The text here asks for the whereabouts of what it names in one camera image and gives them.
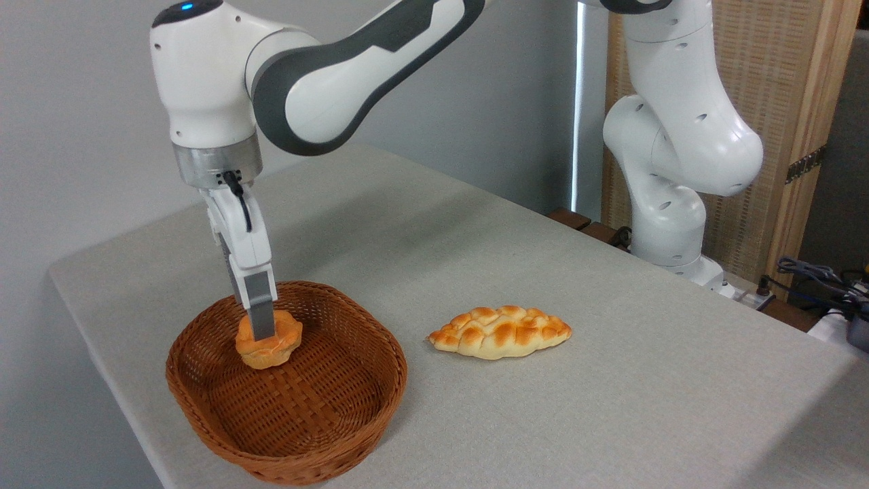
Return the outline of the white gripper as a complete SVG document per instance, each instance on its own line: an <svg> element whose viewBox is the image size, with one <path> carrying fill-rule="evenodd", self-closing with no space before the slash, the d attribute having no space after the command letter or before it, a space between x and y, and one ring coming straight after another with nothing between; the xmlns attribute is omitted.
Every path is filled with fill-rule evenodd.
<svg viewBox="0 0 869 489"><path fill-rule="evenodd" d="M252 185L241 185L237 197L229 187L204 189L209 219L221 248L236 303L248 310L254 341L274 336L274 273L270 266L272 251L260 206ZM244 291L236 276L243 278Z"/></svg>

